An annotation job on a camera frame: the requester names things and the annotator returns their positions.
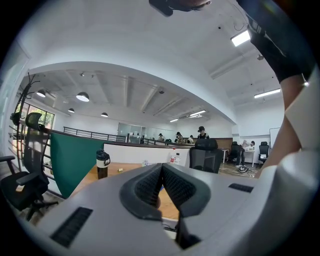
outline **white bottle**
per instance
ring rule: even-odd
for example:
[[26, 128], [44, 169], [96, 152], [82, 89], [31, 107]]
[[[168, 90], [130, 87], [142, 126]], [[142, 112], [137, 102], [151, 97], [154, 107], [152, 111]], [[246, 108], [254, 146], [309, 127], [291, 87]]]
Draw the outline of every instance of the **white bottle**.
[[176, 158], [176, 148], [174, 147], [171, 153], [170, 163], [174, 163]]

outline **office chair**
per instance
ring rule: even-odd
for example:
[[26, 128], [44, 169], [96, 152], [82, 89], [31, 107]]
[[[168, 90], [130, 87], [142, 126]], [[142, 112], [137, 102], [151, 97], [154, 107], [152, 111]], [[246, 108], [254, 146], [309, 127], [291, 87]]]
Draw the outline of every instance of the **office chair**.
[[11, 174], [15, 174], [15, 169], [12, 165], [12, 160], [14, 160], [15, 157], [13, 155], [8, 155], [8, 156], [0, 156], [0, 163], [6, 162], [8, 164], [9, 170]]
[[[25, 139], [23, 164], [28, 170], [14, 173], [1, 180], [1, 190], [6, 199], [19, 211], [30, 207], [26, 219], [29, 221], [35, 212], [43, 207], [58, 204], [44, 202], [42, 194], [48, 190], [49, 180], [44, 173], [43, 162], [49, 134], [42, 124], [38, 124], [40, 113], [30, 113], [25, 119], [28, 126]], [[24, 186], [21, 192], [16, 191], [18, 185]]]
[[231, 151], [230, 151], [229, 156], [228, 156], [229, 160], [232, 161], [234, 159], [237, 159], [239, 147], [240, 147], [240, 145], [238, 145], [238, 143], [236, 141], [232, 142]]
[[190, 168], [217, 174], [224, 153], [218, 149], [218, 143], [214, 138], [200, 138], [197, 139], [194, 147], [190, 148], [189, 156]]
[[259, 161], [265, 163], [269, 156], [269, 145], [266, 141], [262, 141], [261, 145], [259, 146], [260, 154], [259, 154]]

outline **mesh chair back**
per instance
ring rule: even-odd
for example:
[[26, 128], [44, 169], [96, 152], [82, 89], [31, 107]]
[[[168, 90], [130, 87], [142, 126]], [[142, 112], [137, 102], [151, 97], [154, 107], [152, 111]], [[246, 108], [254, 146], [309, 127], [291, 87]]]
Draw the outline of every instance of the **mesh chair back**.
[[259, 150], [260, 155], [266, 155], [266, 157], [269, 156], [269, 145], [260, 145]]
[[223, 151], [217, 149], [215, 139], [198, 139], [195, 147], [190, 148], [190, 168], [217, 174], [223, 158]]
[[49, 184], [49, 180], [43, 172], [44, 153], [47, 147], [49, 134], [41, 130], [28, 127], [25, 139], [23, 164], [29, 173], [37, 173], [40, 179]]

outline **whiteboard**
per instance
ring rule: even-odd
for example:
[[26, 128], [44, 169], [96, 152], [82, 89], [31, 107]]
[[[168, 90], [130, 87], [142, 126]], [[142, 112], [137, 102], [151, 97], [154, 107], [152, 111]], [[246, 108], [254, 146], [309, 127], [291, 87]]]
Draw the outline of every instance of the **whiteboard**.
[[273, 148], [280, 128], [272, 128], [270, 131], [270, 149]]

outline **bottle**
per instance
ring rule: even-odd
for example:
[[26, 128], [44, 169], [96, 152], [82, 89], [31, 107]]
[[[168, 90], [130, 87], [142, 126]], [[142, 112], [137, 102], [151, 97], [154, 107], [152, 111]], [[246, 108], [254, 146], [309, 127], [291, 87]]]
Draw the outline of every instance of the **bottle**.
[[176, 148], [174, 147], [171, 153], [170, 163], [175, 162], [175, 157], [176, 157]]
[[176, 153], [176, 156], [174, 158], [174, 163], [178, 165], [180, 163], [180, 160], [181, 160], [180, 153]]

